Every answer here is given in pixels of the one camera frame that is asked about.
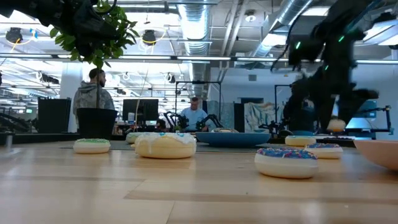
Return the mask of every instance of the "computer monitor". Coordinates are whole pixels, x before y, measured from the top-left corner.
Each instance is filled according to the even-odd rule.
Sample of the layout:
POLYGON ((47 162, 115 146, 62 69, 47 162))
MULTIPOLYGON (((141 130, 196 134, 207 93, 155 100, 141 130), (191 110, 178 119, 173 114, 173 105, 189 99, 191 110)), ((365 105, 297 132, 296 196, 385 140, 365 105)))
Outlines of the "computer monitor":
MULTIPOLYGON (((138 100, 123 100, 123 120, 127 121, 129 113, 136 113, 138 100)), ((139 121, 156 121, 159 118, 159 100, 139 100, 137 119, 139 121)))
POLYGON ((354 118, 376 118, 377 111, 362 112, 364 110, 371 110, 377 108, 376 100, 367 100, 359 108, 358 112, 354 115, 354 118))

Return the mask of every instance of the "gray hoodie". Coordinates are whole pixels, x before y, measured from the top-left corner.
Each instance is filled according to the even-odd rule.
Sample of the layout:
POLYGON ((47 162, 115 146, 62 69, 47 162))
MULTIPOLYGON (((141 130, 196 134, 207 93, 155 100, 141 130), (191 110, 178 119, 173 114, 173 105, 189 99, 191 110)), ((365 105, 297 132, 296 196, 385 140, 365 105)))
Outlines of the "gray hoodie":
MULTIPOLYGON (((73 99, 73 114, 76 116, 76 111, 78 108, 95 108, 96 107, 96 97, 97 97, 97 84, 82 82, 81 87, 77 89, 75 93, 75 98, 73 99)), ((99 96, 99 108, 114 110, 113 100, 108 91, 99 87, 101 91, 99 96)))

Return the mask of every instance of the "man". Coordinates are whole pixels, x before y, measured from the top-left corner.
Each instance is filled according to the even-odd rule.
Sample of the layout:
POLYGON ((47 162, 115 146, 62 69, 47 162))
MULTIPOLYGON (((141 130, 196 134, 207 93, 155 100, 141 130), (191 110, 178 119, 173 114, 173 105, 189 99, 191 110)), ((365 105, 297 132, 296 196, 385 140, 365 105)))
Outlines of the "man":
POLYGON ((73 99, 73 114, 76 116, 78 108, 96 108, 97 99, 97 76, 99 79, 99 108, 114 110, 113 100, 108 91, 104 90, 106 79, 105 72, 94 68, 88 74, 90 82, 81 82, 81 87, 77 89, 73 99))
POLYGON ((157 133, 166 133, 167 132, 166 122, 164 120, 158 119, 156 121, 155 132, 157 132, 157 133))
POLYGON ((207 131, 208 125, 206 125, 202 130, 197 130, 197 122, 202 121, 207 117, 205 111, 199 108, 199 98, 193 97, 191 99, 191 107, 185 108, 181 112, 181 116, 188 118, 188 127, 185 128, 185 132, 196 132, 196 131, 207 131))

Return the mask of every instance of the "white frosted donut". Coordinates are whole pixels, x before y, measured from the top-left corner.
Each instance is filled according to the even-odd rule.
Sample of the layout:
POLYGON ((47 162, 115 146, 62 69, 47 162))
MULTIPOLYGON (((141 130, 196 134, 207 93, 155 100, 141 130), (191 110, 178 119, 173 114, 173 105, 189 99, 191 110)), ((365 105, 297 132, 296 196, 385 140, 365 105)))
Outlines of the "white frosted donut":
POLYGON ((343 149, 337 144, 315 143, 305 146, 305 150, 315 154, 319 159, 340 159, 343 149))
POLYGON ((254 163, 264 175, 288 179, 310 178, 318 171, 317 157, 301 149, 259 149, 254 163))
POLYGON ((285 144, 288 146, 300 146, 304 147, 307 144, 317 143, 317 140, 311 136, 287 136, 285 138, 285 144))
POLYGON ((73 150, 80 154, 99 154, 109 151, 111 143, 105 139, 79 139, 75 141, 73 150))
POLYGON ((126 136, 126 142, 129 144, 134 144, 138 136, 144 133, 129 133, 126 136))
POLYGON ((135 142, 136 153, 158 159, 191 157, 197 150, 196 139, 184 133, 145 133, 135 142))
POLYGON ((331 119, 328 124, 327 130, 333 132, 342 132, 346 128, 346 123, 340 119, 331 119))

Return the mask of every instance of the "blue tray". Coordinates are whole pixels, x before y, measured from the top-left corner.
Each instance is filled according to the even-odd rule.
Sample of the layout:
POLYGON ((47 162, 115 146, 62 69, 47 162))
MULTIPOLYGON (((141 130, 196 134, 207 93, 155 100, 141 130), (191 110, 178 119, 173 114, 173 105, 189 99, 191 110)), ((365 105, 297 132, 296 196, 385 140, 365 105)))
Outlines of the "blue tray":
POLYGON ((196 133, 200 142, 215 147, 251 147, 267 143, 267 133, 196 133))

